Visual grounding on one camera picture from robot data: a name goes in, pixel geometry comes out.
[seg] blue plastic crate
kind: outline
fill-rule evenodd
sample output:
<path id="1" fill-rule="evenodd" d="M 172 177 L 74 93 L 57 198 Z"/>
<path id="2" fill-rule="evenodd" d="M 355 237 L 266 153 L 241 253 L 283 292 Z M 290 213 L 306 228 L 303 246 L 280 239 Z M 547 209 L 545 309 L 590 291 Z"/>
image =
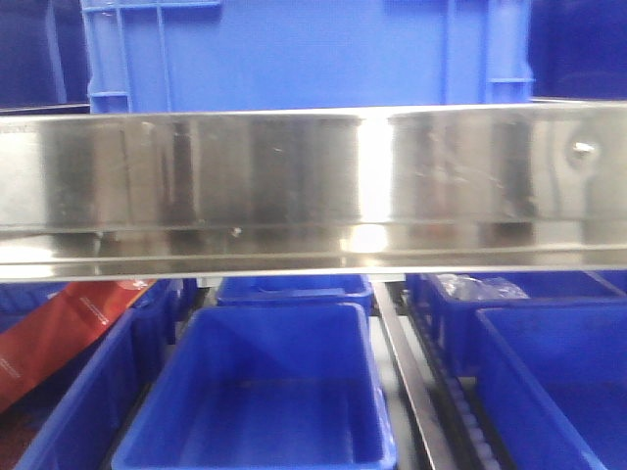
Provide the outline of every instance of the blue plastic crate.
<path id="1" fill-rule="evenodd" d="M 448 295 L 436 275 L 427 276 L 430 333 L 442 348 L 451 373 L 458 376 L 474 376 L 477 371 L 480 343 L 474 313 L 480 308 L 627 301 L 624 292 L 585 271 L 484 272 L 471 276 L 502 277 L 520 287 L 529 299 L 460 301 Z"/>
<path id="2" fill-rule="evenodd" d="M 198 292 L 198 281 L 196 278 L 183 279 L 183 290 L 179 309 L 181 315 L 184 315 L 187 310 L 194 306 Z"/>
<path id="3" fill-rule="evenodd" d="M 16 470 L 99 468 L 143 387 L 164 365 L 174 285 L 158 281 L 104 339 L 12 407 L 38 430 Z M 20 318 L 0 316 L 0 328 Z"/>
<path id="4" fill-rule="evenodd" d="M 0 108 L 85 103 L 79 0 L 0 2 Z"/>
<path id="5" fill-rule="evenodd" d="M 395 461 L 358 305 L 218 307 L 191 320 L 113 468 L 391 469 Z"/>
<path id="6" fill-rule="evenodd" d="M 516 468 L 627 461 L 627 307 L 479 312 L 478 394 Z"/>
<path id="7" fill-rule="evenodd" d="M 596 273 L 611 285 L 617 287 L 623 292 L 627 292 L 627 271 L 625 270 L 608 270 L 596 271 Z"/>
<path id="8" fill-rule="evenodd" d="M 52 299 L 65 282 L 0 284 L 0 316 L 23 315 Z"/>
<path id="9" fill-rule="evenodd" d="M 534 0 L 529 61 L 537 96 L 627 99 L 627 2 Z"/>
<path id="10" fill-rule="evenodd" d="M 360 274 L 229 277 L 217 290 L 219 306 L 352 303 L 372 310 L 372 287 Z"/>
<path id="11" fill-rule="evenodd" d="M 531 0 L 81 0 L 94 113 L 524 102 Z"/>
<path id="12" fill-rule="evenodd" d="M 406 274 L 405 287 L 410 292 L 410 302 L 412 307 L 418 307 L 424 300 L 424 275 Z"/>

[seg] stainless steel bar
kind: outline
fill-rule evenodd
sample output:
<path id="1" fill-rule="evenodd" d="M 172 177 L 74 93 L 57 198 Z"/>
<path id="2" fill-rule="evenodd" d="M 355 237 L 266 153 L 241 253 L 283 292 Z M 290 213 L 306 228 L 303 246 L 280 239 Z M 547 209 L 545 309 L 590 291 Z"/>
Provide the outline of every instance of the stainless steel bar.
<path id="1" fill-rule="evenodd" d="M 420 436 L 412 424 L 406 394 L 399 380 L 393 354 L 383 332 L 380 318 L 370 317 L 370 341 L 385 394 L 390 424 L 397 449 L 396 470 L 429 470 L 425 461 Z"/>
<path id="2" fill-rule="evenodd" d="M 0 280 L 627 266 L 627 104 L 0 117 Z"/>
<path id="3" fill-rule="evenodd" d="M 68 105 L 31 106 L 20 108 L 0 108 L 0 116 L 40 116 L 40 115 L 86 115 L 89 114 L 87 103 Z"/>
<path id="4" fill-rule="evenodd" d="M 419 366 L 399 321 L 392 299 L 384 283 L 373 283 L 381 323 L 394 355 L 400 379 L 407 392 L 412 419 L 422 438 L 427 461 L 433 470 L 457 470 L 453 451 L 444 433 L 440 418 L 431 401 Z"/>

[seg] metal rail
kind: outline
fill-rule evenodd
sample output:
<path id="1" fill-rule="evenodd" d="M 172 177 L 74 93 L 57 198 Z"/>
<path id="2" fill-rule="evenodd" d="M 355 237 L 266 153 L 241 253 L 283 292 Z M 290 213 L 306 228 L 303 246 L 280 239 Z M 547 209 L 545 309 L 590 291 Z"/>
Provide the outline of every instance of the metal rail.
<path id="1" fill-rule="evenodd" d="M 627 266 L 627 104 L 0 117 L 0 280 Z"/>
<path id="2" fill-rule="evenodd" d="M 420 434 L 427 463 L 434 470 L 458 470 L 453 450 L 433 406 L 427 385 L 420 375 L 419 366 L 411 352 L 387 286 L 373 283 L 373 289 L 384 333 L 407 393 L 411 418 Z"/>
<path id="3" fill-rule="evenodd" d="M 42 116 L 42 115 L 88 115 L 89 105 L 71 103 L 68 105 L 32 106 L 20 108 L 0 108 L 0 116 Z"/>

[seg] plastic bag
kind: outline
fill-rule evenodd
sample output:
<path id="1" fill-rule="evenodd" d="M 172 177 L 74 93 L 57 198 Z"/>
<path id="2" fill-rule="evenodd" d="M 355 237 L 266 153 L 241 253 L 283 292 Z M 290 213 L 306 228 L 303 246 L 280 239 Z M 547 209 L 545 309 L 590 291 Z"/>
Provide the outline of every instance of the plastic bag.
<path id="1" fill-rule="evenodd" d="M 467 274 L 439 274 L 437 277 L 447 294 L 459 301 L 529 299 L 520 287 L 503 277 L 475 279 Z"/>
<path id="2" fill-rule="evenodd" d="M 0 412 L 100 338 L 153 283 L 72 282 L 0 334 Z"/>

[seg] red bag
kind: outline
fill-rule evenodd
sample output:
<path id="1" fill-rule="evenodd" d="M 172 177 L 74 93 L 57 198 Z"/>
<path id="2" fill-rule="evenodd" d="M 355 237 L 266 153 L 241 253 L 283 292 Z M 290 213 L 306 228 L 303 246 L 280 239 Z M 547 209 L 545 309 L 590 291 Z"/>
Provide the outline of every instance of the red bag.
<path id="1" fill-rule="evenodd" d="M 0 413 L 100 338 L 154 282 L 72 282 L 0 334 Z"/>

